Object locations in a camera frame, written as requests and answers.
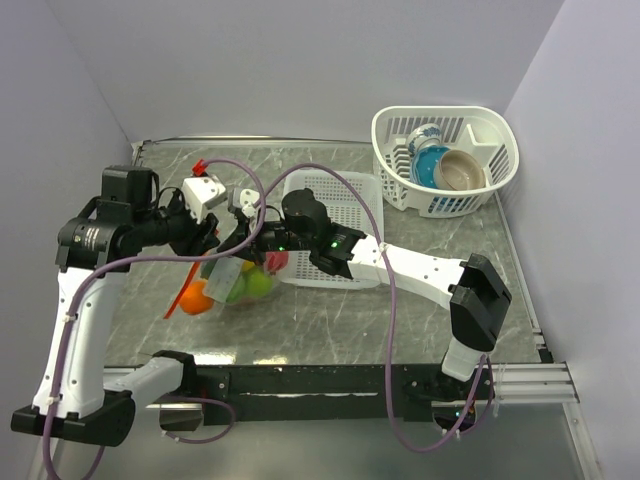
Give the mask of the green fake apple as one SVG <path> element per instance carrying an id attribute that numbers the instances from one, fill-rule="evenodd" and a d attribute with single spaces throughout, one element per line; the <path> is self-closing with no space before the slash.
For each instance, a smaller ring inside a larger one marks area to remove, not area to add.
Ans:
<path id="1" fill-rule="evenodd" d="M 254 266 L 244 272 L 245 294 L 254 299 L 268 295 L 273 289 L 273 278 L 261 267 Z"/>

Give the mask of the clear zip top bag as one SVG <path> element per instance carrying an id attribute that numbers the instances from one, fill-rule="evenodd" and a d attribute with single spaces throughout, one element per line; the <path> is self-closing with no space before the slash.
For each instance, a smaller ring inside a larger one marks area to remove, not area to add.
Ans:
<path id="1" fill-rule="evenodd" d="M 164 314 L 164 319 L 169 319 L 177 308 L 179 308 L 181 310 L 181 308 L 178 305 L 178 302 L 179 302 L 179 299 L 180 299 L 181 295 L 184 293 L 185 289 L 193 281 L 196 281 L 198 279 L 204 279 L 207 282 L 207 285 L 204 288 L 204 294 L 206 296 L 209 296 L 209 297 L 214 299 L 215 304 L 214 304 L 213 308 L 214 307 L 236 306 L 236 305 L 242 305 L 242 304 L 255 303 L 258 300 L 262 300 L 262 299 L 266 298 L 269 294 L 271 294 L 273 292 L 275 287 L 278 285 L 279 279 L 278 279 L 277 274 L 280 271 L 277 272 L 274 275 L 270 274 L 272 276 L 272 278 L 273 278 L 273 289 L 265 297 L 260 298 L 260 299 L 254 299 L 254 298 L 248 297 L 245 294 L 244 297 L 238 303 L 227 304 L 225 302 L 226 297 L 227 297 L 229 291 L 231 290 L 231 287 L 233 286 L 236 278 L 240 274 L 244 275 L 244 272 L 241 271 L 241 268 L 242 268 L 242 265 L 243 265 L 243 263 L 245 261 L 247 261 L 247 260 L 242 260 L 242 259 L 237 258 L 237 257 L 224 257 L 224 258 L 221 258 L 221 259 L 218 259 L 218 260 L 210 260 L 210 261 L 207 261 L 207 262 L 195 262 L 191 266 L 191 268 L 190 268 L 190 270 L 189 270 L 189 272 L 187 274 L 187 277 L 185 278 L 185 281 L 184 281 L 181 289 L 179 290 L 179 292 L 176 295 L 175 299 L 173 300 L 173 302 L 171 303 L 170 307 L 168 308 L 168 310 Z M 264 264 L 256 264 L 256 263 L 254 263 L 254 264 L 255 264 L 255 266 L 259 266 L 265 272 L 267 272 L 266 269 L 265 269 L 265 263 Z"/>

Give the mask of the fake orange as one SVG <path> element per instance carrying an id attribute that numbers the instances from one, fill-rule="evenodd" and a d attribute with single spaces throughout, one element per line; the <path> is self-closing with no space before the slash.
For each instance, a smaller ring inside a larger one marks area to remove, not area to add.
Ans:
<path id="1" fill-rule="evenodd" d="M 198 279 L 185 289 L 178 302 L 185 314 L 199 315 L 213 308 L 214 299 L 204 294 L 206 285 L 207 282 L 204 279 Z"/>

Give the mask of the red fake apple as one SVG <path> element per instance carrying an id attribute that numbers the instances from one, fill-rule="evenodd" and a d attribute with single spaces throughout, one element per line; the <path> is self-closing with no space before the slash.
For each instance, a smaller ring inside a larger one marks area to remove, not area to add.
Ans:
<path id="1" fill-rule="evenodd" d="M 266 253 L 265 269 L 271 275 L 274 275 L 277 272 L 283 270 L 288 265 L 288 263 L 289 263 L 288 251 L 276 251 L 276 252 Z"/>

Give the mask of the light green bumpy fruit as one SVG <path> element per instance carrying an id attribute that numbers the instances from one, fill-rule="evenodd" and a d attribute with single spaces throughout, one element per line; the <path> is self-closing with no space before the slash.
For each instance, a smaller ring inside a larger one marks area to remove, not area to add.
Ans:
<path id="1" fill-rule="evenodd" d="M 227 304 L 238 303 L 244 297 L 245 291 L 246 291 L 245 277 L 243 274 L 240 274 L 236 278 L 233 286 L 231 287 L 231 290 L 229 291 L 225 302 Z"/>

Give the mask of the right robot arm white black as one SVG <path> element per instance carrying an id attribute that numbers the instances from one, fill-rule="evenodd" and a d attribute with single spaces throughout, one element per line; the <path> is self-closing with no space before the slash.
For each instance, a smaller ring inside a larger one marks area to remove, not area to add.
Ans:
<path id="1" fill-rule="evenodd" d="M 240 247 L 237 257 L 258 263 L 270 253 L 305 251 L 325 274 L 392 285 L 440 305 L 450 313 L 452 338 L 437 375 L 439 390 L 455 399 L 471 388 L 476 366 L 494 350 L 512 301 L 488 258 L 439 258 L 385 243 L 333 222 L 308 188 L 284 196 L 277 221 L 257 222 L 258 200 L 254 190 L 233 191 L 228 209 L 237 226 L 223 249 Z M 243 241 L 248 244 L 240 246 Z"/>

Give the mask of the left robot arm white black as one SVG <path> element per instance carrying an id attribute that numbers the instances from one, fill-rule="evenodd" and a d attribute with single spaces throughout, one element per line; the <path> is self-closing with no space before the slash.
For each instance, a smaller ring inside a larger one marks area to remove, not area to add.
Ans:
<path id="1" fill-rule="evenodd" d="M 127 258 L 168 245 L 200 257 L 218 245 L 212 209 L 225 201 L 215 176 L 186 178 L 160 206 L 159 176 L 147 167 L 111 166 L 101 192 L 58 233 L 58 310 L 47 366 L 32 402 L 13 412 L 14 432 L 120 445 L 137 411 L 170 395 L 197 393 L 192 355 L 162 350 L 119 381 L 105 381 L 112 319 L 130 270 Z"/>

